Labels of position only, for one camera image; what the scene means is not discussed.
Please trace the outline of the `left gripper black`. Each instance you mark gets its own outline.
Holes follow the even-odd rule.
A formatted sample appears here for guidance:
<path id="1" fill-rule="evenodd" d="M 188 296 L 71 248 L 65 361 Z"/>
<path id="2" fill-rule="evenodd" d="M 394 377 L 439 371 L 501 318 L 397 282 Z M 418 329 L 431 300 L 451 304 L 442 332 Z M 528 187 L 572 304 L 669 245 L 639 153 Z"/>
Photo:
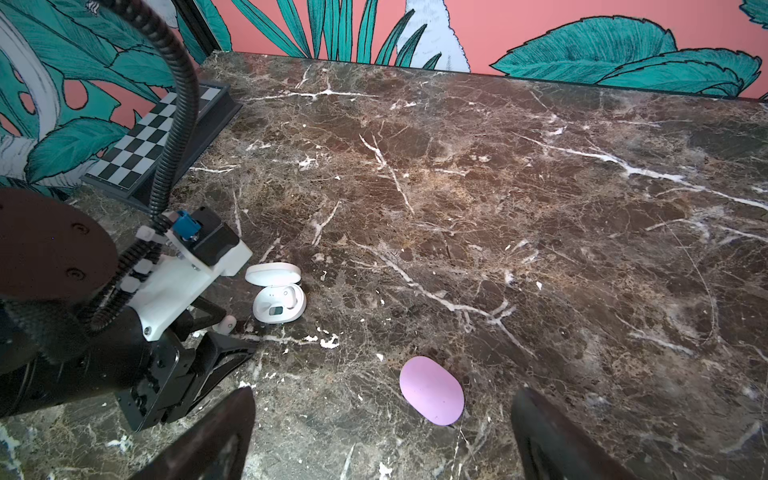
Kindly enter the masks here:
<path id="1" fill-rule="evenodd" d="M 224 308 L 197 297 L 174 320 L 173 331 L 166 330 L 152 343 L 149 362 L 138 380 L 116 394 L 131 431 L 172 423 L 189 414 L 222 380 L 255 355 L 256 342 L 215 332 L 206 333 L 196 351 L 179 340 L 178 336 L 218 325 L 226 315 Z"/>

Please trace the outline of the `white earbud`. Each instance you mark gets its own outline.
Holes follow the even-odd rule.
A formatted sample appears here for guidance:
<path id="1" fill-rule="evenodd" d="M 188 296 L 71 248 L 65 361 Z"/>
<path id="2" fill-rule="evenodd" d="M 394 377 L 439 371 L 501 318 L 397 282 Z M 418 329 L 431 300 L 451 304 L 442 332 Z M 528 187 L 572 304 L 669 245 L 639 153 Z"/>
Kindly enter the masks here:
<path id="1" fill-rule="evenodd" d="M 285 306 L 289 309 L 294 308 L 298 303 L 297 286 L 286 286 L 282 291 L 282 300 Z"/>
<path id="2" fill-rule="evenodd" d="M 230 335 L 237 326 L 237 319 L 233 315 L 226 315 L 218 324 L 214 326 L 214 330 L 222 335 Z"/>

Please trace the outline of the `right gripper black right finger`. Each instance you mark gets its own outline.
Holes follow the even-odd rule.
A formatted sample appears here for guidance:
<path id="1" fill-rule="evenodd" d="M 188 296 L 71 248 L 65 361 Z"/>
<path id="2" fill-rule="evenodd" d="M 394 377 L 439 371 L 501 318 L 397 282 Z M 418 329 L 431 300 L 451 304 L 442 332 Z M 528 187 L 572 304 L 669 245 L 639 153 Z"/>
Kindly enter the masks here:
<path id="1" fill-rule="evenodd" d="M 519 389 L 511 423 L 527 479 L 634 479 L 545 396 Z"/>

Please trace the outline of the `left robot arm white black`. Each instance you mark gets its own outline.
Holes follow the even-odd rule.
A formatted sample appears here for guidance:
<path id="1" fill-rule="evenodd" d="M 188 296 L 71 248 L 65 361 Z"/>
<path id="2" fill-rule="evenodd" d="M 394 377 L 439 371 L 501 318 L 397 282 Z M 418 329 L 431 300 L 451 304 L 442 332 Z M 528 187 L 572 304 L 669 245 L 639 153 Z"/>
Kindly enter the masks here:
<path id="1" fill-rule="evenodd" d="M 204 297 L 250 249 L 172 211 L 224 86 L 144 1 L 1 5 L 1 414 L 112 393 L 131 429 L 190 414 L 255 343 Z"/>

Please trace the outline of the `purple earbud charging case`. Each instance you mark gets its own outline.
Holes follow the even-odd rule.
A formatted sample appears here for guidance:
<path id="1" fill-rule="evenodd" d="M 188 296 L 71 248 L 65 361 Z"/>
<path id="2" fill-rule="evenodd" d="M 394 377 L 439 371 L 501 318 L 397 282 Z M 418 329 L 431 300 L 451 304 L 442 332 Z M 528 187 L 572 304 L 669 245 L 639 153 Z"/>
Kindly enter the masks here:
<path id="1" fill-rule="evenodd" d="M 460 383 L 428 357 L 409 359 L 401 369 L 399 386 L 405 400 L 435 425 L 448 426 L 462 416 L 465 398 Z"/>

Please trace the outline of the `white earbud charging case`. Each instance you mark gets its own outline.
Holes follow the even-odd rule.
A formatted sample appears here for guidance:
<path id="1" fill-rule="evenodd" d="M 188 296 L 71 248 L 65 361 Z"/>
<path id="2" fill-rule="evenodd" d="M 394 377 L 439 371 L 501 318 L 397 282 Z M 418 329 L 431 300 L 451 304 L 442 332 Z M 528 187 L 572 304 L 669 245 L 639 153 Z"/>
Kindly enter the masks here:
<path id="1" fill-rule="evenodd" d="M 307 307 L 306 294 L 300 286 L 302 272 L 296 265 L 285 262 L 262 263 L 249 267 L 245 280 L 262 290 L 253 301 L 254 317 L 264 324 L 285 324 L 299 319 Z M 286 286 L 297 286 L 298 303 L 287 308 L 282 300 Z"/>

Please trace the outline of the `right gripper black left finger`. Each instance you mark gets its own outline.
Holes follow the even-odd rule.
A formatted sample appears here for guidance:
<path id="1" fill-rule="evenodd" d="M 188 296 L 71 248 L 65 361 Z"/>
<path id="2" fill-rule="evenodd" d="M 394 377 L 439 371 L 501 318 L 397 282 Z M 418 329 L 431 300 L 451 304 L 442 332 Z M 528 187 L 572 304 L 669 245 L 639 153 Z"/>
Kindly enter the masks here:
<path id="1" fill-rule="evenodd" d="M 240 479 L 254 426 L 252 389 L 239 388 L 132 477 Z"/>

